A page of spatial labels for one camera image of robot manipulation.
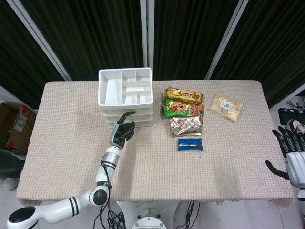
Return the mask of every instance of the blue snack package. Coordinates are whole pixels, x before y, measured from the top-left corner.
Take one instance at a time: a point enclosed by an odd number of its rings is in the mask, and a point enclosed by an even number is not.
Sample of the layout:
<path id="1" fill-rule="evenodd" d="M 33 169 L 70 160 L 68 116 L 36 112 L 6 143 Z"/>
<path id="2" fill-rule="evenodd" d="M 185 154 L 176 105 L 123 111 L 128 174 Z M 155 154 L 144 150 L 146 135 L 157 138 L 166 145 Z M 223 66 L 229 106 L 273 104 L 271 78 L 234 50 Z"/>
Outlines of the blue snack package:
<path id="1" fill-rule="evenodd" d="M 202 138 L 179 138 L 178 151 L 189 149 L 198 149 L 203 151 Z"/>

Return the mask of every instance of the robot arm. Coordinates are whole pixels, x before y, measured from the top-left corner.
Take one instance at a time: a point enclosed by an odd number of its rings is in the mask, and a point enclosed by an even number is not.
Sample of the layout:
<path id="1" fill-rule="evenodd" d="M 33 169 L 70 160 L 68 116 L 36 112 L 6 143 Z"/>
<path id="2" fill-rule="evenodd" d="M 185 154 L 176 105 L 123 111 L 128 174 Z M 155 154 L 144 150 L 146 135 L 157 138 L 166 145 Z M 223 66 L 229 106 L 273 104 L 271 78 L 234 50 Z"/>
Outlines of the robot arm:
<path id="1" fill-rule="evenodd" d="M 265 163 L 272 173 L 290 180 L 291 184 L 299 189 L 296 197 L 300 201 L 305 220 L 305 137 L 285 130 L 280 126 L 278 129 L 282 134 L 276 130 L 272 132 L 280 144 L 287 172 L 277 170 L 270 161 L 265 161 Z"/>
<path id="2" fill-rule="evenodd" d="M 134 134 L 135 123 L 124 124 L 123 122 L 127 116 L 134 113 L 125 113 L 114 125 L 109 137 L 111 147 L 102 157 L 101 166 L 95 178 L 95 189 L 54 204 L 21 208 L 8 218 L 8 229 L 37 229 L 39 228 L 38 220 L 41 218 L 49 223 L 58 223 L 78 215 L 83 208 L 89 205 L 102 206 L 107 203 L 111 180 L 120 158 L 120 150 L 123 149 L 125 140 L 128 141 Z"/>

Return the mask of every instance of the beige tablecloth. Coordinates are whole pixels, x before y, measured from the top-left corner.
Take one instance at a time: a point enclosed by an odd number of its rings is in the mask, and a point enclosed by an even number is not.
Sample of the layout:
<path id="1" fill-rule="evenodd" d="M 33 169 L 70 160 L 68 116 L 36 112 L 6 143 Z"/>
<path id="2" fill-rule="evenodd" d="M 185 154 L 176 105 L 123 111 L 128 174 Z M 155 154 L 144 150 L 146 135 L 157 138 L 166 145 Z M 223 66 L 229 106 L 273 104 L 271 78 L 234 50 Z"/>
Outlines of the beige tablecloth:
<path id="1" fill-rule="evenodd" d="M 167 87 L 203 92 L 202 151 L 177 151 L 169 121 L 160 115 Z M 30 140 L 17 197 L 24 205 L 59 200 L 95 187 L 111 129 L 97 102 L 98 82 L 47 83 Z M 235 123 L 209 111 L 215 93 L 244 104 Z M 273 199 L 287 207 L 289 181 L 273 175 L 270 160 L 285 170 L 261 84 L 257 81 L 153 82 L 153 127 L 136 128 L 112 180 L 112 200 Z"/>

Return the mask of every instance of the white sneaker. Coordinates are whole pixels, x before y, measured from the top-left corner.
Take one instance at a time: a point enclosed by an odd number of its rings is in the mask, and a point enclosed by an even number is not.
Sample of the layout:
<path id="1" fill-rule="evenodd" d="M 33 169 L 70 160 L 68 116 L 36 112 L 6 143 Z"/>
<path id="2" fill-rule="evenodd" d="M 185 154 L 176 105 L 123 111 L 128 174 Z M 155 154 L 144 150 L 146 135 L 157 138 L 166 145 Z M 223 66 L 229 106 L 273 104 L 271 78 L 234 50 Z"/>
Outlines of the white sneaker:
<path id="1" fill-rule="evenodd" d="M 2 178 L 1 179 L 1 184 L 2 186 L 8 190 L 12 191 L 18 186 L 18 178 Z"/>
<path id="2" fill-rule="evenodd" d="M 297 134 L 305 134 L 305 125 L 303 125 L 296 119 L 290 119 L 286 124 L 286 129 Z"/>

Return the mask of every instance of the green snack package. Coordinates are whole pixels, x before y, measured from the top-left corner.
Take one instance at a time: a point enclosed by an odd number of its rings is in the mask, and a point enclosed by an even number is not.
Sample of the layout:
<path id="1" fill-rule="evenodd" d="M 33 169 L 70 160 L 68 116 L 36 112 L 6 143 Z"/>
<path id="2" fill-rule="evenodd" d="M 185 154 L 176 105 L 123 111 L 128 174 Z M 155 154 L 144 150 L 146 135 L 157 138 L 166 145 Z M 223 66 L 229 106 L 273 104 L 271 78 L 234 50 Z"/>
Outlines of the green snack package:
<path id="1" fill-rule="evenodd" d="M 165 118 L 169 117 L 191 117 L 201 116 L 204 112 L 204 106 L 188 104 L 181 101 L 165 99 L 163 102 L 162 113 Z"/>

